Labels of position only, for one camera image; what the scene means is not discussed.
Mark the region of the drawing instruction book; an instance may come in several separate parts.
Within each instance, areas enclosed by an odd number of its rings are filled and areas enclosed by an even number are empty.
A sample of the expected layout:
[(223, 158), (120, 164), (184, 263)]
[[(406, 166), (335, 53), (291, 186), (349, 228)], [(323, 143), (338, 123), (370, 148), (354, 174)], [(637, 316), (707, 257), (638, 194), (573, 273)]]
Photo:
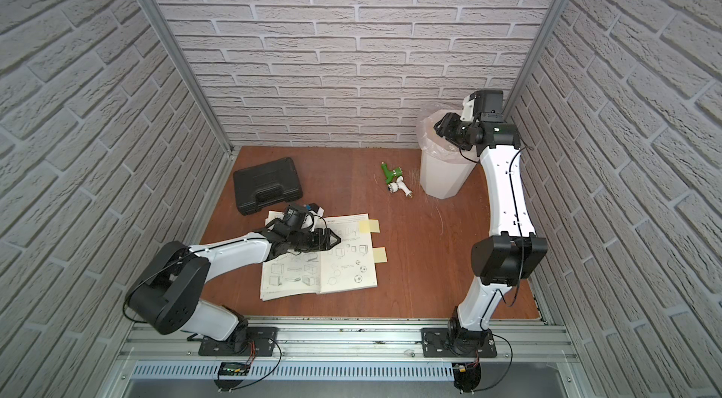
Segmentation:
[(330, 294), (378, 285), (372, 256), (372, 234), (359, 232), (367, 214), (317, 219), (341, 238), (329, 251), (286, 253), (262, 265), (261, 300), (302, 294)]

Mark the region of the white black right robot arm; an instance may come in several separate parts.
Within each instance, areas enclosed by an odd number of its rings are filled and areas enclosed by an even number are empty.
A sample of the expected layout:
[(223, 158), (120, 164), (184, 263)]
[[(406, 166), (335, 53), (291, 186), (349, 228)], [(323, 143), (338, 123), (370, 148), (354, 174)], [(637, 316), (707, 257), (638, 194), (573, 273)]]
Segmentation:
[(526, 213), (520, 173), (521, 153), (528, 147), (517, 127), (454, 112), (434, 125), (437, 135), (460, 149), (475, 149), (485, 175), (490, 204), (489, 236), (471, 250), (474, 274), (469, 291), (449, 320), (447, 343), (474, 348), (490, 337), (496, 307), (511, 289), (528, 278), (547, 253)]

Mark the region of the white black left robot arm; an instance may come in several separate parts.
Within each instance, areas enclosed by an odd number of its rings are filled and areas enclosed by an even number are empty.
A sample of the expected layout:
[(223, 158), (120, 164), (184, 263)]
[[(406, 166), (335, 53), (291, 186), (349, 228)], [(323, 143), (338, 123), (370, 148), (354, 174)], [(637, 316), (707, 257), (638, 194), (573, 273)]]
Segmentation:
[(208, 281), (287, 253), (329, 251), (341, 238), (329, 228), (279, 235), (267, 229), (207, 245), (172, 241), (158, 251), (124, 298), (124, 308), (162, 335), (185, 331), (225, 342), (241, 329), (241, 317), (201, 298)]

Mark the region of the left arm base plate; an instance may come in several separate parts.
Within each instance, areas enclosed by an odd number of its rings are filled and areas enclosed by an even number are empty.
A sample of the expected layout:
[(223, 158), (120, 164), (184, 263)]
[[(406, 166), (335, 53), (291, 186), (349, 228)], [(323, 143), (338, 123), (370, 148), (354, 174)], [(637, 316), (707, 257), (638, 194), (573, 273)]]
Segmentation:
[(235, 330), (229, 339), (220, 342), (203, 337), (199, 347), (201, 357), (270, 357), (276, 350), (274, 340), (277, 327), (245, 327)]

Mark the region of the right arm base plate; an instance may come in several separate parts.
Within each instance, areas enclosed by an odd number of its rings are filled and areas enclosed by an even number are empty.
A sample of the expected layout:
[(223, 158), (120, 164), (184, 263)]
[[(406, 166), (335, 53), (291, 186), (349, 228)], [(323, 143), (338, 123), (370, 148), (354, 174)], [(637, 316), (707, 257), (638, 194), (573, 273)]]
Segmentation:
[(451, 333), (448, 328), (423, 328), (420, 334), (425, 358), (493, 359), (498, 355), (490, 330), (469, 331), (462, 328)]

